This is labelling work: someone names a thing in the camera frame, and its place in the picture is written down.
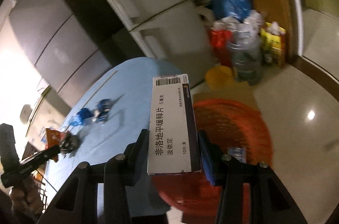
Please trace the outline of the person left hand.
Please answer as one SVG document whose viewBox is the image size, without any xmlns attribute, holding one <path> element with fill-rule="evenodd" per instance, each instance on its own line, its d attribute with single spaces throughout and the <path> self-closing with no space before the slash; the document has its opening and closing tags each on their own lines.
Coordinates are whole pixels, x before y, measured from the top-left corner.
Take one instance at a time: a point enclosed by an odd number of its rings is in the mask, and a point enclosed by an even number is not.
<svg viewBox="0 0 339 224">
<path fill-rule="evenodd" d="M 44 204 L 41 200 L 39 188 L 34 178 L 29 176 L 10 190 L 13 210 L 26 215 L 37 216 L 43 212 Z"/>
</svg>

